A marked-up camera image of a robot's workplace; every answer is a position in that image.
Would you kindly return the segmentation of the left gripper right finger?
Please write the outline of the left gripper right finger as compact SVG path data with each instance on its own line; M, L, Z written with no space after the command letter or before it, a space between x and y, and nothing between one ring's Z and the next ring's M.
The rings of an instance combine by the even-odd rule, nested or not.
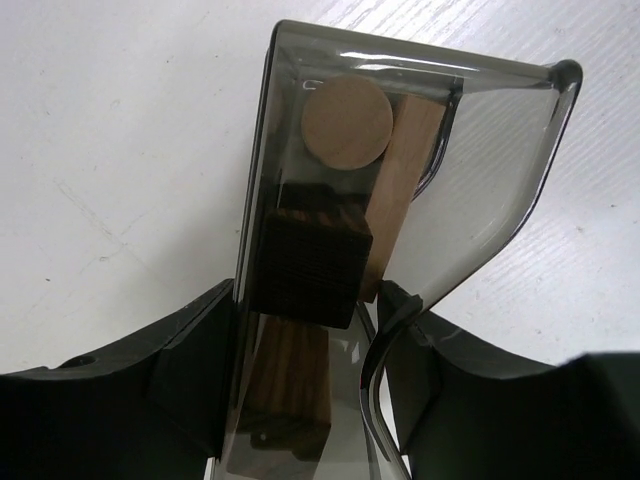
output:
M399 454L414 479L635 479L639 356L547 365L385 282L378 318Z

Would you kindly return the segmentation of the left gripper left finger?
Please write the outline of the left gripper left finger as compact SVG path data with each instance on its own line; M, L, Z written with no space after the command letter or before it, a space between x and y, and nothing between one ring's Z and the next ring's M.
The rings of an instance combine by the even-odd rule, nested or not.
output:
M1 378L5 479L200 479L222 455L233 283L56 368Z

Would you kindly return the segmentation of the striped brown wood block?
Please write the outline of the striped brown wood block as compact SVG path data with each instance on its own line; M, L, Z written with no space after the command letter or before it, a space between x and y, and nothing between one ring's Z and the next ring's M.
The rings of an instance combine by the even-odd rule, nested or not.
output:
M266 319L238 424L262 451L320 459L331 430L329 335L323 327Z

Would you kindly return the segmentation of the dark wood cube block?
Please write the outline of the dark wood cube block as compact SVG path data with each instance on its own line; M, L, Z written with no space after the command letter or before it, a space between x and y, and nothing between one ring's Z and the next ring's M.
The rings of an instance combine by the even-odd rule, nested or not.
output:
M278 208L266 216L251 292L263 314L345 330L373 236L362 210Z

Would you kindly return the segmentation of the smoky transparent plastic bin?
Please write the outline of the smoky transparent plastic bin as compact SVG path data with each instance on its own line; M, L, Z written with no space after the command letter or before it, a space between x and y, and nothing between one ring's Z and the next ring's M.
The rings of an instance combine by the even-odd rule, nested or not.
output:
M383 153L340 171L306 148L301 117L309 95L341 75L365 77L390 101L393 129L401 99L446 106L374 300L356 303L345 330L329 335L331 430L317 461L262 451L238 424L267 315L251 308L266 216L278 208L364 213ZM378 297L391 281L430 310L495 258L529 220L549 176L584 79L570 59L536 65L350 30L283 20L263 70L233 299L239 350L231 417L216 479L408 479L399 454L383 360Z

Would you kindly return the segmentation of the light wood rectangular block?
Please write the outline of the light wood rectangular block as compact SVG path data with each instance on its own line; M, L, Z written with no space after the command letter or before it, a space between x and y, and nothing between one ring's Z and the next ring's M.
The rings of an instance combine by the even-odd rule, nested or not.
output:
M403 97L396 108L394 129L365 214L373 241L361 301L371 302L377 295L445 112L444 104L413 95Z

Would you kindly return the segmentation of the light wood cylinder block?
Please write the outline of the light wood cylinder block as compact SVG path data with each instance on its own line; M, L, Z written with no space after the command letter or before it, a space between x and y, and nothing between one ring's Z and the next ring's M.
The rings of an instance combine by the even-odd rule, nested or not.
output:
M325 166L353 171L374 162L387 147L393 112L383 90L357 75L332 77L307 98L301 134Z

